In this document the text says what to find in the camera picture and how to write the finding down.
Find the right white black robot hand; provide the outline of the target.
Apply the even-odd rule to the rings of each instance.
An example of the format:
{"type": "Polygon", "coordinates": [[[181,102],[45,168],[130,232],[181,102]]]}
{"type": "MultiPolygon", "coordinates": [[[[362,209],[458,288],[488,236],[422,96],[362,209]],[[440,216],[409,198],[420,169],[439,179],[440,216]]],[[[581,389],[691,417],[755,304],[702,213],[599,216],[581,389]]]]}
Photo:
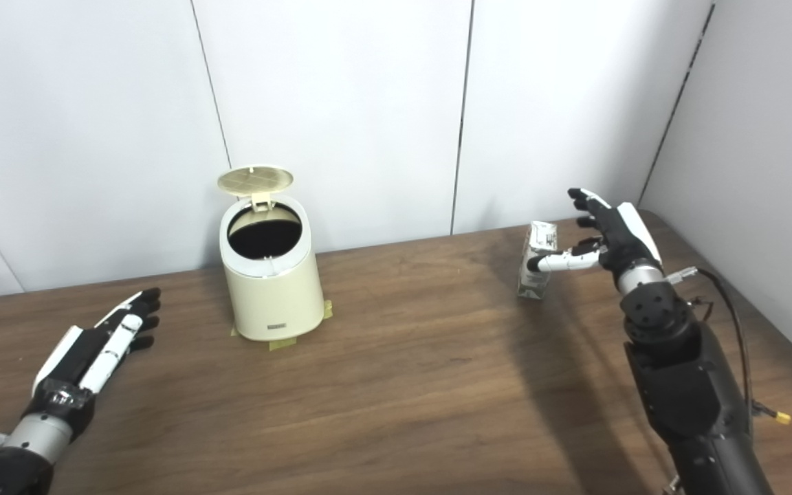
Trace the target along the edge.
{"type": "Polygon", "coordinates": [[[622,295],[666,279],[656,242],[634,204],[623,201],[619,206],[610,206],[585,188],[570,188],[568,195],[576,210],[587,213],[576,219],[576,225],[592,228],[598,235],[568,250],[529,257],[525,261],[528,272],[575,272],[602,267],[613,275],[614,285],[622,295]]]}

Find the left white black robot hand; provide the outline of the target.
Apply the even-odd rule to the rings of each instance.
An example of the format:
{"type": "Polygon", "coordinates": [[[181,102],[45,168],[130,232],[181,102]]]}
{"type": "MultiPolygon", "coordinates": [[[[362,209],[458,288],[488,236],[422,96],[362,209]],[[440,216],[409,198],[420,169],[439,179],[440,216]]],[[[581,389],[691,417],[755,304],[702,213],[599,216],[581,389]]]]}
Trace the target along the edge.
{"type": "Polygon", "coordinates": [[[20,416],[48,416],[66,423],[70,442],[94,419],[97,396],[133,352],[155,342],[162,291],[144,289],[123,300],[91,328],[71,326],[32,382],[29,404],[20,416]]]}

